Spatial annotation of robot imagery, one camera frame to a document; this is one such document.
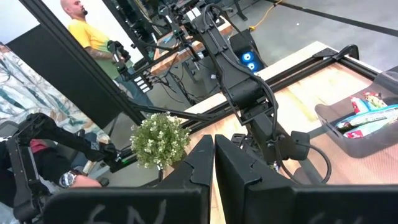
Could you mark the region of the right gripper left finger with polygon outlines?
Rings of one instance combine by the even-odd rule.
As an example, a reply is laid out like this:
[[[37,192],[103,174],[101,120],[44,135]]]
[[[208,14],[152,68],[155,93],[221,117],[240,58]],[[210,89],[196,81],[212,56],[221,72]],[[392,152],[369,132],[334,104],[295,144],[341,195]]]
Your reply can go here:
[[[213,178],[215,147],[211,135],[204,135],[186,158],[159,187],[210,187]]]

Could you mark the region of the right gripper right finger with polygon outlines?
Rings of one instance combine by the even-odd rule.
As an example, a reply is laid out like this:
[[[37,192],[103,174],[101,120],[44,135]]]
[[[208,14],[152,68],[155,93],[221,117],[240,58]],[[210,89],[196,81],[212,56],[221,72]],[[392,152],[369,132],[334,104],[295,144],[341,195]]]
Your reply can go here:
[[[294,183],[233,144],[215,136],[215,167],[227,224],[291,224]]]

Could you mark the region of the blue red-ended granola bar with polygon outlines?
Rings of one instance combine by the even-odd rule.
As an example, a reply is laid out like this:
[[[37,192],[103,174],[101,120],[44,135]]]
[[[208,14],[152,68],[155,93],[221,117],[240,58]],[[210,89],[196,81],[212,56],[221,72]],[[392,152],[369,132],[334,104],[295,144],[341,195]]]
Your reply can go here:
[[[355,114],[367,113],[371,110],[368,106],[367,101],[361,98],[351,97],[351,104],[353,106]]]
[[[378,110],[350,116],[336,123],[335,127],[337,129],[355,128],[364,124],[393,117],[398,117],[398,105],[390,105]]]
[[[385,128],[386,126],[389,126],[390,124],[394,124],[396,122],[396,119],[384,119],[380,121],[375,121],[347,131],[343,134],[343,136],[348,139],[363,138],[379,129]]]

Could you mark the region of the green and blue granola bar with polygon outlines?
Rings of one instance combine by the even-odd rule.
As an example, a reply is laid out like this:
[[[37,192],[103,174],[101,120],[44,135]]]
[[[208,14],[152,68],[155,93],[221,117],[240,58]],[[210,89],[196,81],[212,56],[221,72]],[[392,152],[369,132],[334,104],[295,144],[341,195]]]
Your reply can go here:
[[[381,109],[387,106],[381,98],[381,93],[364,92],[363,95],[371,110]]]

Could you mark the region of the green artificial potted plant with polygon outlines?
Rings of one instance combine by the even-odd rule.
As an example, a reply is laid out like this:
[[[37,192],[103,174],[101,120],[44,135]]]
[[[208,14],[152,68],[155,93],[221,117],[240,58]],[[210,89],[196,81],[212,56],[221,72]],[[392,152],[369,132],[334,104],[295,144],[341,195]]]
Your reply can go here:
[[[191,129],[170,113],[155,113],[131,127],[131,151],[141,167],[164,168],[181,161],[190,144]]]

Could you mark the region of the translucent dark-bordered baking mat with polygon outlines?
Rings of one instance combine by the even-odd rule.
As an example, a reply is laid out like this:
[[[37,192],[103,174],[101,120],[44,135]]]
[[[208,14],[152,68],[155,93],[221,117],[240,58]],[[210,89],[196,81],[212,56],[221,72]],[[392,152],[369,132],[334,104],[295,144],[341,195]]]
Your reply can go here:
[[[367,157],[351,157],[330,139],[315,112],[316,105],[332,105],[372,82],[334,63],[276,94],[279,123],[287,132],[309,133],[311,145],[330,159],[329,184],[398,184],[398,143]]]

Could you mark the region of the black computer with blue light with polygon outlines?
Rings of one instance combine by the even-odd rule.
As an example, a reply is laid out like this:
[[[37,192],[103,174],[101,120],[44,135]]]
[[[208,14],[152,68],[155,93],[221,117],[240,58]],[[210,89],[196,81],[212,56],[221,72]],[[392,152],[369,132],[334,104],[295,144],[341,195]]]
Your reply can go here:
[[[257,45],[248,29],[231,36],[229,41],[237,58],[252,72],[258,72],[267,67],[266,63],[261,58]]]

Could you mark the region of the grey translucent plastic bin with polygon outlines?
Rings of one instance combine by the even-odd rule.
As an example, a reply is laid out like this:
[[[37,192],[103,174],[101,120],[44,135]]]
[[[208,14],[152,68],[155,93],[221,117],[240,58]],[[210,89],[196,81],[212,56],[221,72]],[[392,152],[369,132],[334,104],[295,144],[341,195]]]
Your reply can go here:
[[[350,93],[346,98],[332,105],[318,104],[315,106],[315,112],[327,135],[347,155],[354,158],[370,156],[398,143],[398,117],[389,118],[396,119],[396,123],[363,138],[348,139],[343,136],[345,132],[354,129],[354,127],[348,129],[337,129],[335,127],[335,124],[339,121],[356,115],[351,104],[351,97],[365,100],[364,92],[381,93],[381,98],[387,106],[398,105],[398,66],[378,74],[369,86]]]

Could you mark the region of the background wooden table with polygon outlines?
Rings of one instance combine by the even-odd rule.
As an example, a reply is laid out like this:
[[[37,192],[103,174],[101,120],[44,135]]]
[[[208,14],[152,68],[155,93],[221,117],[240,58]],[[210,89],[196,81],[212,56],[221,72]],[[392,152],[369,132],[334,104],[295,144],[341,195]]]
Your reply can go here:
[[[218,27],[218,30],[222,35],[231,35],[233,31],[232,25],[226,21],[223,25]],[[204,46],[201,42],[199,41],[194,41],[192,43],[192,48],[196,51],[199,52],[204,49]],[[156,59],[160,59],[161,56],[166,55],[166,53],[155,53]],[[154,65],[151,69],[150,72],[153,75],[160,75],[161,73],[164,73],[169,69],[173,64],[178,63],[179,61],[190,59],[190,51],[188,50],[180,50],[176,53],[172,53],[170,56],[167,56],[165,59],[161,59],[160,63]]]

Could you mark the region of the silver wristwatch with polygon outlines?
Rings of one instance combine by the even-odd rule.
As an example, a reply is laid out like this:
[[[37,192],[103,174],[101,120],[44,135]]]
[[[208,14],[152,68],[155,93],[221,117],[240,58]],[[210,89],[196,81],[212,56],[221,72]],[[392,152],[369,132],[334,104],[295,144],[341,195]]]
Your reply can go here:
[[[76,170],[70,170],[70,171],[64,173],[58,181],[59,186],[61,186],[61,188],[63,188],[63,189],[67,189],[67,188],[71,187],[75,183],[76,177],[79,174],[80,173],[77,172]]]

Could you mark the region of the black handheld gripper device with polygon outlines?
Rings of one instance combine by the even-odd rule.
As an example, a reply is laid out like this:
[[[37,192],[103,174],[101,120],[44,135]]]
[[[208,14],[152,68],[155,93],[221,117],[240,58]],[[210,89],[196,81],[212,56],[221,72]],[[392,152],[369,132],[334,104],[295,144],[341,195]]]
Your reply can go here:
[[[107,49],[113,55],[119,74],[127,75],[126,62],[131,58],[129,52],[124,49],[124,46],[120,42],[112,40],[108,41]]]

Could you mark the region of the person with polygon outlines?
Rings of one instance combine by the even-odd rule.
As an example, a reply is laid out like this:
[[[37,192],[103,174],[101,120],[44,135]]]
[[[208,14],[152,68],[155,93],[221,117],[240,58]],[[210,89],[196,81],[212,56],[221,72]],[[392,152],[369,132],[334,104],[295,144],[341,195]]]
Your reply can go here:
[[[72,19],[68,25],[69,32],[104,70],[108,77],[128,90],[135,103],[153,106],[149,97],[135,83],[126,81],[119,74],[115,66],[115,58],[107,49],[110,38],[102,31],[87,23],[86,15],[88,11],[81,1],[60,0],[60,4],[65,13]]]
[[[64,173],[76,170],[71,167],[68,159],[58,152],[57,148],[50,146],[44,140],[31,140],[30,149],[33,152],[39,175],[45,180],[58,184],[58,186],[58,181]],[[78,170],[76,171],[80,174],[76,177],[75,183],[69,188],[101,187],[97,180],[83,175]],[[6,141],[0,138],[0,202],[12,208],[15,194],[14,168],[12,168]]]

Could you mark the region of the black partition panel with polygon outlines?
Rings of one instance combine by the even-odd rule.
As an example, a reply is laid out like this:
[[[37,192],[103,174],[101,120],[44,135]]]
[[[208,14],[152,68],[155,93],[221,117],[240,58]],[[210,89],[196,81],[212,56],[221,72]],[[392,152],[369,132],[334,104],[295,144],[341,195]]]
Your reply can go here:
[[[7,46],[99,127],[120,113],[136,124],[144,119],[65,26],[50,29],[40,24]]]

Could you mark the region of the blue-white patterned curtain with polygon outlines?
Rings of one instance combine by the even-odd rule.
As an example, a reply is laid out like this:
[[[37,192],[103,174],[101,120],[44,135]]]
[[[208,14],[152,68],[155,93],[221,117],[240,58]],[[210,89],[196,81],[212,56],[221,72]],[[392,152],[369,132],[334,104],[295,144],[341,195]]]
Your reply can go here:
[[[83,129],[98,141],[110,141],[86,114],[0,42],[0,124],[19,124],[33,113],[46,114],[71,133]]]

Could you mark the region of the black frame clamp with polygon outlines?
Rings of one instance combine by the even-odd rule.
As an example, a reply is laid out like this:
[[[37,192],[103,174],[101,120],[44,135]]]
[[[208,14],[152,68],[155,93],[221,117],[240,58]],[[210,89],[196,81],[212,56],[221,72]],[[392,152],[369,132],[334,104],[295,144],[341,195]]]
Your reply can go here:
[[[359,48],[355,44],[349,44],[346,47],[344,47],[342,50],[340,50],[337,54],[334,54],[332,56],[333,59],[336,61],[341,60],[345,55],[348,55],[349,57],[355,58],[356,60],[359,60]]]

